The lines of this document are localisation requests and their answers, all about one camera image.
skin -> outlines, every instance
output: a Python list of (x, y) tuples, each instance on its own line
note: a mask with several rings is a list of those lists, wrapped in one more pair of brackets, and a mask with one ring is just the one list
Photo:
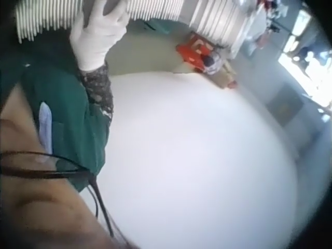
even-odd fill
[[(38, 139), (32, 111), (19, 84), (0, 115), (0, 149), (45, 153)], [(3, 165), (31, 170), (54, 170), (38, 156), (11, 156)], [(29, 234), (36, 248), (117, 248), (90, 212), (79, 193), (64, 179), (31, 180), (2, 176), (4, 212), (15, 227)]]

gloved hand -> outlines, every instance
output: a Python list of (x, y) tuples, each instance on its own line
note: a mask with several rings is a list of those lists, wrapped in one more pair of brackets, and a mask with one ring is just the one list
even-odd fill
[(83, 12), (78, 14), (72, 27), (70, 42), (81, 71), (93, 71), (101, 67), (109, 49), (127, 31), (127, 0), (121, 0), (113, 11), (104, 16), (106, 2), (95, 0), (86, 28)]

red object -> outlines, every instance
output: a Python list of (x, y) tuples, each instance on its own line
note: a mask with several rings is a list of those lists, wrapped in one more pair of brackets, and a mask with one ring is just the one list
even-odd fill
[(213, 45), (209, 41), (194, 32), (188, 43), (176, 46), (182, 59), (193, 65), (199, 72), (204, 70), (201, 54), (209, 55), (212, 49)]
[(272, 3), (271, 1), (268, 0), (258, 0), (257, 5), (264, 4), (264, 9), (266, 11), (269, 11), (272, 8)]

forearm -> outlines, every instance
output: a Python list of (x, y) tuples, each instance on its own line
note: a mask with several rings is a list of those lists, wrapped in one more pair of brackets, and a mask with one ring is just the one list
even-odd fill
[(90, 103), (98, 105), (111, 122), (113, 117), (113, 94), (110, 88), (107, 64), (105, 63), (90, 72), (81, 71), (80, 79), (86, 89)]

window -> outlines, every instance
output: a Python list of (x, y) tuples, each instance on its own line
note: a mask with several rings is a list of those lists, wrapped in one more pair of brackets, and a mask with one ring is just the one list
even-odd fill
[(317, 59), (309, 60), (309, 66), (303, 70), (294, 64), (287, 53), (294, 51), (298, 46), (296, 38), (300, 36), (308, 26), (311, 16), (305, 10), (301, 10), (295, 21), (292, 34), (283, 49), (279, 63), (299, 82), (305, 92), (312, 97), (312, 100), (326, 107), (332, 100), (332, 59), (330, 58), (325, 66), (321, 66)]
[(311, 16), (305, 11), (300, 10), (299, 15), (295, 21), (292, 34), (300, 36), (309, 24)]

